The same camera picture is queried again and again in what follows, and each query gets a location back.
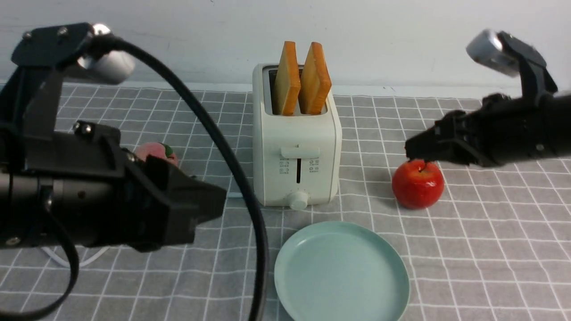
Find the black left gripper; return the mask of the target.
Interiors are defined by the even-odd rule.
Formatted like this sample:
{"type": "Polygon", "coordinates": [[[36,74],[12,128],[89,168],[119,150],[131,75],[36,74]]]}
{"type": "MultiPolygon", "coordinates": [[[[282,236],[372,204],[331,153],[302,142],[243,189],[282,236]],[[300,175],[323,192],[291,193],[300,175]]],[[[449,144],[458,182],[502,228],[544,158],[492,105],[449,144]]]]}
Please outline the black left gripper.
{"type": "Polygon", "coordinates": [[[126,245],[139,252],[192,243],[222,216],[226,189],[165,159],[120,147],[120,131],[79,122],[73,133],[24,137],[1,123],[1,248],[126,245]]]}

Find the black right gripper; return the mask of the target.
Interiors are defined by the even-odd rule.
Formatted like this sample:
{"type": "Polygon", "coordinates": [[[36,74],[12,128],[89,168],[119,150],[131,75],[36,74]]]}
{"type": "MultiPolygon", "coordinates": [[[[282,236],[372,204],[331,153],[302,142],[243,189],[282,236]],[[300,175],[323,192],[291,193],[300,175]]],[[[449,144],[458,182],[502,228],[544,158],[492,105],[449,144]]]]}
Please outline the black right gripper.
{"type": "Polygon", "coordinates": [[[405,141],[408,159],[490,168],[565,158],[570,152],[569,95],[546,94],[535,102],[492,94],[479,109],[447,112],[405,141]]]}

